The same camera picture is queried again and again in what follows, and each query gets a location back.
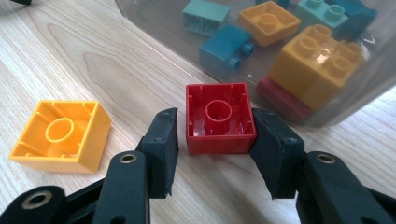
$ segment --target wood grain surface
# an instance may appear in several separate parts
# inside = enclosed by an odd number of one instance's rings
[[[125,20],[112,0],[0,1],[0,212],[43,185],[66,194],[106,175],[155,114],[178,107],[173,196],[151,200],[152,223],[299,223],[294,200],[272,201],[249,155],[190,156],[185,86],[212,78]],[[40,100],[98,100],[113,119],[95,174],[38,172],[8,159]],[[306,151],[343,159],[366,186],[396,197],[396,89],[340,124],[293,127]]]

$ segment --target building block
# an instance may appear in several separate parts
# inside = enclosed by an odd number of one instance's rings
[[[248,153],[256,127],[245,83],[186,87],[190,154]]]
[[[110,125],[96,101],[41,101],[9,158],[40,171],[92,173]]]
[[[310,25],[322,24],[331,29],[333,35],[338,35],[348,19],[343,7],[329,6],[323,0],[303,0],[293,14],[301,20],[300,31]]]
[[[238,24],[266,47],[297,32],[300,20],[273,1],[239,12]]]
[[[357,39],[359,34],[363,33],[377,14],[375,10],[368,8],[360,0],[326,0],[326,2],[343,7],[346,11],[345,14],[348,16],[348,20],[336,37],[347,41]]]
[[[226,25],[199,49],[200,65],[210,74],[225,76],[240,69],[242,58],[253,54],[250,33]]]
[[[256,5],[272,0],[256,0]],[[290,0],[274,0],[280,7],[288,9]]]
[[[268,75],[314,110],[341,90],[363,62],[359,45],[331,35],[323,25],[308,26],[283,47]]]
[[[313,112],[309,106],[277,85],[269,77],[263,77],[257,83],[256,90],[292,123],[301,123]]]
[[[213,2],[191,0],[182,11],[184,28],[212,36],[226,23],[230,9]]]

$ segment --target red toy block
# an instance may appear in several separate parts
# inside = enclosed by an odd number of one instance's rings
[[[190,154],[248,153],[256,127],[245,83],[186,87]]]
[[[256,90],[288,120],[300,123],[313,110],[288,91],[277,85],[271,78],[263,77]]]

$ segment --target yellow block stud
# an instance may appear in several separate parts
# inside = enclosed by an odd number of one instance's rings
[[[238,23],[260,46],[266,47],[297,32],[301,21],[275,2],[268,1],[240,11]]]
[[[323,25],[308,26],[279,53],[269,77],[314,110],[340,91],[363,62],[361,47],[337,42]]]
[[[92,173],[110,126],[96,101],[41,101],[9,158],[40,171]]]

